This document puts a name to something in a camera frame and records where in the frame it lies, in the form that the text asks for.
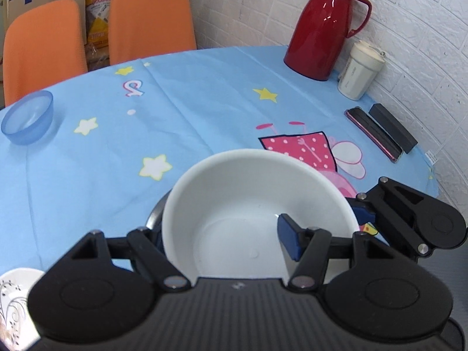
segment round table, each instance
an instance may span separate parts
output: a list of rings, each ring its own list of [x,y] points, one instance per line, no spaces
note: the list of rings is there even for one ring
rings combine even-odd
[[[372,99],[341,95],[336,74],[327,82],[296,74],[284,54],[282,46],[189,51],[47,88],[46,135],[28,147],[0,136],[0,273],[46,270],[92,229],[124,236],[188,168],[232,149],[288,153],[345,195],[385,175],[437,196],[418,147],[393,164],[345,117],[356,105],[368,112]]]

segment label sticker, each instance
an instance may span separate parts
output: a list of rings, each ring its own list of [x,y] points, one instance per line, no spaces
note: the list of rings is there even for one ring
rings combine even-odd
[[[425,153],[425,155],[426,155],[427,159],[429,160],[429,162],[431,163],[431,166],[433,166],[438,161],[438,158],[430,150],[428,150]]]

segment floral pattern plate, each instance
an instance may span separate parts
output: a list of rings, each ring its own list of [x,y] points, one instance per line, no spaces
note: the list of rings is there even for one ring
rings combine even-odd
[[[0,276],[0,340],[11,351],[23,351],[39,339],[27,311],[27,295],[44,272],[18,268]]]

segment orange chair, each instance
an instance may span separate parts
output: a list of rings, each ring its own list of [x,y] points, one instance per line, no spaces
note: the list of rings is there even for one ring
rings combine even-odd
[[[189,0],[111,0],[111,64],[196,48]]]
[[[78,4],[57,0],[17,17],[5,35],[5,106],[87,72]]]

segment white bowl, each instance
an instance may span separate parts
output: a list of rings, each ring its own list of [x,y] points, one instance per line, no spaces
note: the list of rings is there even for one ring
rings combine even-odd
[[[193,284],[199,276],[287,283],[295,264],[278,240],[281,213],[334,236],[359,231],[348,202],[318,171],[281,153],[241,149],[211,156],[177,181],[162,218],[166,255]],[[345,269],[347,261],[331,261],[327,280]]]
[[[10,350],[26,350],[39,339],[27,311],[27,295],[43,274],[18,268],[0,276],[0,340]]]

